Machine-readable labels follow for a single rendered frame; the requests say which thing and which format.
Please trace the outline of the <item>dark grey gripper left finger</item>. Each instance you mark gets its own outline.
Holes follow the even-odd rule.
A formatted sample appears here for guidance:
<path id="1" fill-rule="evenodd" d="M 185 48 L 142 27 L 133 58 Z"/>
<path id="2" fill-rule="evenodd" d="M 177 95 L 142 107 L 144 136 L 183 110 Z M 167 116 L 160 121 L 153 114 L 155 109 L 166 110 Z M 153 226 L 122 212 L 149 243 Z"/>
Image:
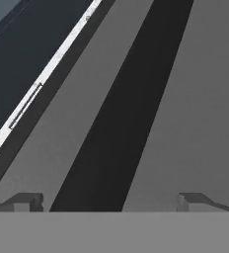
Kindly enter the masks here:
<path id="1" fill-rule="evenodd" d="M 0 211 L 38 212 L 43 211 L 43 193 L 18 193 L 0 203 Z"/>

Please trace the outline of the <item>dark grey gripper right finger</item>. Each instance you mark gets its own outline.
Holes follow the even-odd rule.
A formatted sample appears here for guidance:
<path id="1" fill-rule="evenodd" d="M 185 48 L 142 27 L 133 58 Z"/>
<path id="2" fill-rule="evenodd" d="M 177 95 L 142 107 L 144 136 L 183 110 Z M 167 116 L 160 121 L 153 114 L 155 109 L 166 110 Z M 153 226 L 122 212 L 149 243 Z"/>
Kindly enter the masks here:
<path id="1" fill-rule="evenodd" d="M 204 193 L 179 193 L 177 211 L 229 211 L 229 206 L 213 201 Z"/>

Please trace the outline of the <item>navy cupboard door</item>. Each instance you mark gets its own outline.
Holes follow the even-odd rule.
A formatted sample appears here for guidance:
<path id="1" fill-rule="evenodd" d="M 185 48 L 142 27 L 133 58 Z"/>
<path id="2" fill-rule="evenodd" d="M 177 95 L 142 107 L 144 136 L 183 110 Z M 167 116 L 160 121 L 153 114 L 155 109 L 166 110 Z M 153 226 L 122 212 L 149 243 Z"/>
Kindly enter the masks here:
<path id="1" fill-rule="evenodd" d="M 0 128 L 93 0 L 24 0 L 0 32 Z"/>

